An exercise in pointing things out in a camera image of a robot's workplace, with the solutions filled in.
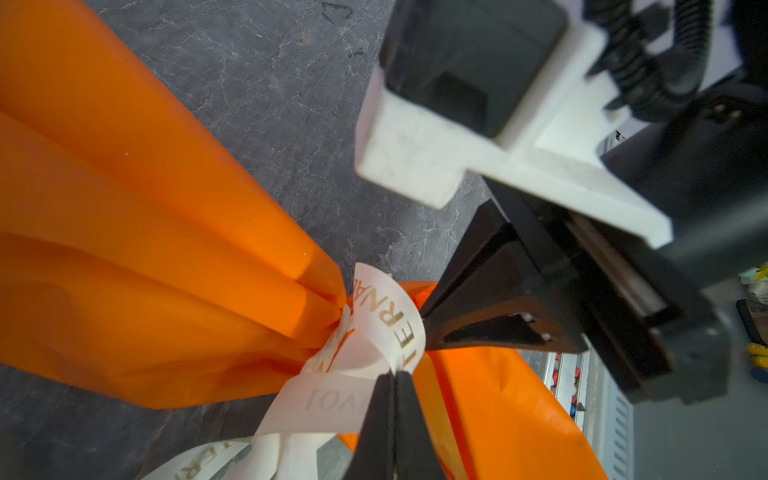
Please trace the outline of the orange wrapping paper sheet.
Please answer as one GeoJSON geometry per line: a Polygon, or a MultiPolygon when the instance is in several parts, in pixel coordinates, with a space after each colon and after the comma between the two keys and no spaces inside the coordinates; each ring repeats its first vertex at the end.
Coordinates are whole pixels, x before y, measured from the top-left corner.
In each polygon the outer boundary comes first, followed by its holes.
{"type": "Polygon", "coordinates": [[[143,407],[275,394],[361,450],[334,387],[393,294],[339,267],[81,1],[1,5],[1,360],[143,407]]]}

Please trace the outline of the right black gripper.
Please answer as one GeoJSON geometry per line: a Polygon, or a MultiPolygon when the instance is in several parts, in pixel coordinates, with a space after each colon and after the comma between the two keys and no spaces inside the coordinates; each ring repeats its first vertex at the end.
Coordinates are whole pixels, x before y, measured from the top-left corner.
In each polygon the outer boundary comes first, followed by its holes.
{"type": "Polygon", "coordinates": [[[766,83],[729,73],[603,162],[669,217],[671,242],[650,247],[490,181],[499,208],[477,208],[421,307],[426,349],[577,354],[588,349],[582,330],[634,402],[723,395],[729,336],[703,292],[767,259],[766,83]],[[539,299],[517,299],[540,285],[525,247],[575,287],[580,329],[539,299]]]}

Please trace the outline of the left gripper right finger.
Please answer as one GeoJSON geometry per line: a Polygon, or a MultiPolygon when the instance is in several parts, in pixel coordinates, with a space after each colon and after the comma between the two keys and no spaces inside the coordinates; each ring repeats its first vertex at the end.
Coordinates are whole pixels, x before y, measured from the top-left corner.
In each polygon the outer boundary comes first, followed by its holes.
{"type": "Polygon", "coordinates": [[[435,452],[412,376],[395,376],[395,469],[400,480],[446,480],[435,452]]]}

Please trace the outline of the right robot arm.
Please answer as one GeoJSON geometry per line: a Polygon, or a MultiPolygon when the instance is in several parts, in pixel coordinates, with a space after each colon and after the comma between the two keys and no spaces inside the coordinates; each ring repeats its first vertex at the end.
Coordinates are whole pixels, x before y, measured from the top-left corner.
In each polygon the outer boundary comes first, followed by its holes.
{"type": "Polygon", "coordinates": [[[585,12],[609,36],[596,70],[650,120],[608,169],[671,217],[673,240],[653,248],[491,182],[423,307],[427,347],[594,348],[634,402],[722,396],[731,334],[704,290],[767,258],[767,5],[733,3],[742,63],[710,87],[710,2],[585,12]]]}

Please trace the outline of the white printed ribbon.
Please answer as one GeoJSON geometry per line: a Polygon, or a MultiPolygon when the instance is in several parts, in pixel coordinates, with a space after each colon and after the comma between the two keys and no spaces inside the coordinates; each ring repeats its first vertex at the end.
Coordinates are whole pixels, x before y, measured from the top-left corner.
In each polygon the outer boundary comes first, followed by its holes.
{"type": "Polygon", "coordinates": [[[354,271],[352,303],[323,348],[288,380],[255,434],[192,448],[152,479],[315,479],[317,452],[361,431],[376,379],[413,372],[426,344],[422,317],[404,288],[370,265],[354,271]]]}

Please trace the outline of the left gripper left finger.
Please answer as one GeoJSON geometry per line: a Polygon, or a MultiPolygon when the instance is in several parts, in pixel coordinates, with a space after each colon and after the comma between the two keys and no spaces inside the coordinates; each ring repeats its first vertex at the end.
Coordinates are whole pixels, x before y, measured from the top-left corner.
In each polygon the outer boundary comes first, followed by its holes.
{"type": "Polygon", "coordinates": [[[392,480],[395,450],[395,382],[390,374],[376,380],[362,430],[344,480],[392,480]]]}

